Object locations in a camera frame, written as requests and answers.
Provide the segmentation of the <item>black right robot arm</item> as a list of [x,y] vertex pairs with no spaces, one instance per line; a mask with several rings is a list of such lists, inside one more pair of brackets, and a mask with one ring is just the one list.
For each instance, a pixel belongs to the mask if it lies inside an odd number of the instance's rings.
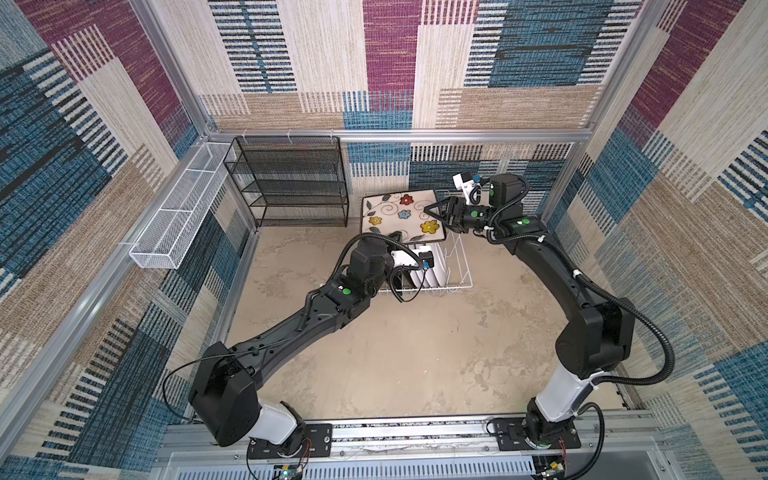
[[555,342],[558,364],[528,407],[529,418],[540,424],[563,423],[574,416],[597,380],[629,356],[634,317],[616,301],[587,289],[548,227],[524,213],[529,185],[523,177],[462,173],[455,175],[454,183],[461,195],[428,205],[425,213],[455,233],[483,234],[504,246],[538,277],[565,314],[567,324]]

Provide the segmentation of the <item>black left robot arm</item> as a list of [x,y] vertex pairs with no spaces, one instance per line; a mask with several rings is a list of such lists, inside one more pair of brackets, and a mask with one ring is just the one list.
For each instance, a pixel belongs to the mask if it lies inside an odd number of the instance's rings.
[[359,317],[396,272],[427,271],[428,261],[395,238],[364,232],[344,246],[328,280],[270,329],[231,347],[205,350],[188,403],[221,447],[244,437],[281,445],[299,429],[288,405],[270,406],[258,391],[289,360]]

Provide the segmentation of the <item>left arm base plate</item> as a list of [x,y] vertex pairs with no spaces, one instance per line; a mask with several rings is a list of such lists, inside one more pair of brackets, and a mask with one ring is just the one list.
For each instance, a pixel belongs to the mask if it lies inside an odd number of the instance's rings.
[[248,460],[296,459],[309,449],[310,459],[330,456],[333,440],[331,423],[299,424],[281,444],[268,440],[251,440],[247,449]]

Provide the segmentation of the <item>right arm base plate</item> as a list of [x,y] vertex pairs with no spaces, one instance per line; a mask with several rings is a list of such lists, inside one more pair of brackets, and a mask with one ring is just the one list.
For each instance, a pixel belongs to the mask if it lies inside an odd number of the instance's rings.
[[486,433],[500,451],[578,449],[582,446],[573,420],[539,421],[522,416],[495,417],[486,421]]

